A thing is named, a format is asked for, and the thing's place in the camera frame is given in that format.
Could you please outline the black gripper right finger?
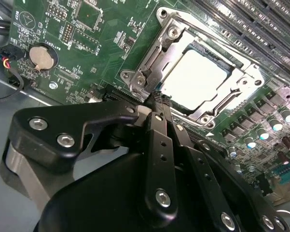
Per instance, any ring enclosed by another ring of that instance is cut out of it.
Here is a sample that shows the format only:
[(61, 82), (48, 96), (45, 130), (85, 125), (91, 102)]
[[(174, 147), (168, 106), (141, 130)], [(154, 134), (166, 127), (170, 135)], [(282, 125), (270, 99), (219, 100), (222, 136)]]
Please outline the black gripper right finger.
[(191, 142), (186, 129), (171, 116), (170, 98), (163, 113), (184, 170), (200, 192), (209, 232), (289, 232), (290, 226), (223, 158), (203, 141)]

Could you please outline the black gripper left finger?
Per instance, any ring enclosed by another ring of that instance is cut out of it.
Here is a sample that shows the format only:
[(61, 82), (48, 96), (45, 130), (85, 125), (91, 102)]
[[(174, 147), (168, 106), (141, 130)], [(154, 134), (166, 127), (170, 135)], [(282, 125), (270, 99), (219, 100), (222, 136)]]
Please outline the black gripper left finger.
[(105, 101), (27, 108), (13, 115), (4, 162), (43, 213), (62, 188), (123, 155), (139, 154), (140, 215), (174, 220), (178, 194), (168, 130), (158, 92), (139, 106)]

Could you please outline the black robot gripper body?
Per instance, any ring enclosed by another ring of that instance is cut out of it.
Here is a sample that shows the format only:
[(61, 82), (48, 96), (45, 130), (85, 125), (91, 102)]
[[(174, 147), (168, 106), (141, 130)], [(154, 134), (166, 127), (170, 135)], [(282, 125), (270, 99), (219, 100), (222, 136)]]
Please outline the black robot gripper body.
[[(123, 155), (62, 188), (43, 210), (38, 232), (153, 232), (139, 213), (144, 165), (139, 154)], [(164, 232), (213, 232), (197, 189), (174, 168), (178, 213)]]

